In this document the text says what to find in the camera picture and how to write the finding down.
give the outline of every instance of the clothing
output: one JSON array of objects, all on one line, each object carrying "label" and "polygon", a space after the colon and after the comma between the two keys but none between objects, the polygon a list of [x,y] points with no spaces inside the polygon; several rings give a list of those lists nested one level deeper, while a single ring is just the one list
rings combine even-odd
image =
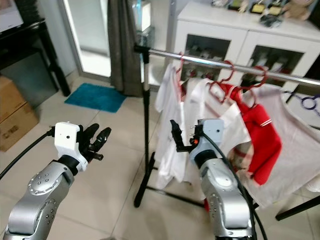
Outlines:
[{"label": "clothing", "polygon": [[154,159],[160,163],[156,187],[163,189],[176,178],[182,182],[186,169],[186,152],[177,152],[176,143],[171,134],[170,120],[175,120],[182,130],[182,140],[186,144],[184,103],[181,102],[181,92],[176,80],[176,68],[169,64],[163,76],[158,94],[155,100],[155,109],[162,112],[158,143]]},{"label": "clothing", "polygon": [[[219,144],[222,152],[227,156],[233,148],[242,145],[242,151],[249,153],[246,159],[239,162],[233,162],[238,168],[246,169],[249,167],[253,155],[251,138],[245,123],[241,117],[241,112],[237,103],[231,99],[221,103],[217,98],[209,94],[209,79],[192,78],[188,81],[186,97],[184,101],[185,127],[187,136],[193,134],[193,128],[190,126],[198,124],[199,119],[222,119],[224,129],[221,143]],[[211,91],[221,100],[225,93],[214,84]],[[199,170],[195,163],[187,162],[184,180],[192,183],[194,191],[197,191],[199,199],[203,200],[205,196],[201,191],[201,180]]]},{"label": "clothing", "polygon": [[224,87],[228,95],[236,101],[253,144],[254,155],[248,174],[256,183],[263,185],[267,182],[281,152],[281,139],[262,105],[255,104],[253,107],[248,107],[236,94],[239,92],[238,87],[229,84],[224,84]]},{"label": "clothing", "polygon": [[[282,151],[264,185],[257,186],[251,179],[241,178],[253,199],[267,207],[320,174],[320,134],[290,112],[280,87],[264,84],[253,92],[282,140]],[[243,101],[251,104],[251,94],[246,92]]]}]

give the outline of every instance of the teal doormat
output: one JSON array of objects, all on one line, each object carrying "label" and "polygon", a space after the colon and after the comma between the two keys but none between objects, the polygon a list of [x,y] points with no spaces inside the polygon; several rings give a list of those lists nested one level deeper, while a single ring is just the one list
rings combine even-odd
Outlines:
[{"label": "teal doormat", "polygon": [[83,83],[64,103],[116,113],[125,99],[114,88]]}]

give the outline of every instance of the table leg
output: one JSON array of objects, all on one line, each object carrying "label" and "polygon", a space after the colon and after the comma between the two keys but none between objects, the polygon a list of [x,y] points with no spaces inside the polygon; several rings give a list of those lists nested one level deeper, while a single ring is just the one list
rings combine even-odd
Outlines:
[{"label": "table leg", "polygon": [[57,56],[54,49],[54,46],[51,42],[49,33],[47,29],[42,30],[39,33],[39,37],[41,39],[42,45],[44,47],[45,53],[50,61],[50,69],[54,72],[56,79],[60,85],[61,91],[65,97],[69,96],[71,91],[68,86],[67,80],[65,78],[64,72],[61,67],[57,63]]},{"label": "table leg", "polygon": [[302,203],[294,208],[291,208],[285,212],[279,213],[277,216],[275,216],[275,219],[277,219],[278,221],[286,219],[288,217],[291,217],[293,215],[301,213],[305,210],[313,208],[319,204],[320,204],[320,196],[317,196],[317,197],[315,197],[309,201],[306,201],[305,203]]}]

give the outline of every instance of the clothes rack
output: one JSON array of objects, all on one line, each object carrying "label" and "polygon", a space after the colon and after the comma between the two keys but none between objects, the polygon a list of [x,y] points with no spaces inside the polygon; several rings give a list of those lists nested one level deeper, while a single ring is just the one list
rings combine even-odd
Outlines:
[{"label": "clothes rack", "polygon": [[[149,86],[149,62],[150,62],[150,55],[155,55],[155,56],[160,56],[160,57],[165,57],[165,58],[170,58],[170,59],[176,59],[176,60],[184,60],[185,62],[191,62],[196,65],[200,66],[205,66],[205,67],[211,67],[211,68],[217,68],[217,69],[229,69],[232,70],[234,69],[235,71],[238,72],[243,72],[243,73],[249,73],[253,75],[258,75],[262,76],[264,74],[264,71],[259,70],[254,67],[248,67],[248,66],[241,66],[241,65],[231,65],[228,63],[225,63],[223,61],[212,61],[212,60],[207,60],[204,58],[200,57],[193,57],[193,56],[187,56],[187,55],[180,55],[177,53],[171,53],[171,52],[166,52],[162,50],[157,50],[157,49],[152,49],[149,47],[145,46],[139,46],[135,45],[134,46],[134,51],[136,53],[142,54],[142,59],[143,59],[143,72],[144,72],[144,82],[143,82],[143,106],[144,106],[144,164],[145,164],[145,172],[144,172],[144,177],[141,182],[140,188],[138,190],[138,193],[135,196],[134,199],[134,206],[138,208],[141,204],[141,201],[143,199],[144,193],[146,189],[157,192],[162,195],[166,195],[196,206],[203,207],[204,205],[196,202],[194,200],[191,200],[186,197],[182,197],[179,195],[175,195],[169,192],[166,192],[162,189],[157,189],[154,187],[148,186],[148,181],[151,176],[151,173],[153,170],[158,170],[155,165],[155,152],[151,154],[151,158],[149,159],[149,105],[150,105],[150,86]],[[274,72],[274,71],[266,71],[266,74],[269,78],[279,80],[279,81],[289,81],[289,82],[294,82],[298,83],[301,85],[305,86],[313,86],[313,87],[319,87],[320,88],[320,81],[310,79],[310,78],[305,78],[305,77],[300,77],[300,76],[295,76],[295,75],[288,75],[284,73],[279,73],[279,72]],[[282,212],[278,214],[275,218],[280,221],[282,219],[288,218],[292,215],[298,214],[304,210],[307,210],[309,208],[312,208],[316,205],[320,204],[320,196],[315,197],[312,200],[309,200],[303,204],[300,204],[299,206],[296,206],[292,209],[289,209],[285,212]]]}]

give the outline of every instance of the white shirt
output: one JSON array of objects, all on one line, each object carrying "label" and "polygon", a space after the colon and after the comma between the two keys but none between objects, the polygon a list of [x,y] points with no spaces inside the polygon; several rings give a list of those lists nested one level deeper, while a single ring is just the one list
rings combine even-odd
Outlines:
[{"label": "white shirt", "polygon": [[155,100],[155,109],[162,112],[158,143],[154,158],[160,163],[156,187],[163,189],[176,178],[182,182],[186,170],[186,152],[177,152],[176,143],[172,137],[170,120],[175,120],[182,130],[182,140],[186,144],[184,124],[184,103],[181,102],[181,92],[176,78],[176,68],[169,64],[163,76]]},{"label": "white shirt", "polygon": [[[222,119],[224,129],[219,145],[221,151],[227,156],[235,146],[251,142],[249,132],[241,117],[237,103],[230,98],[220,103],[209,94],[209,79],[193,78],[188,82],[186,98],[184,101],[186,134],[193,134],[194,128],[190,126],[198,124],[199,119]],[[214,84],[211,91],[218,97],[224,97],[225,93]],[[201,190],[199,170],[195,163],[187,162],[184,180],[190,182],[198,193],[199,200],[205,198]]]},{"label": "white shirt", "polygon": [[[252,198],[260,206],[267,207],[320,174],[320,134],[291,113],[280,87],[264,84],[252,90],[282,140],[281,153],[264,185],[257,186],[250,179],[241,179]],[[251,94],[245,93],[243,100],[251,101]]]}]

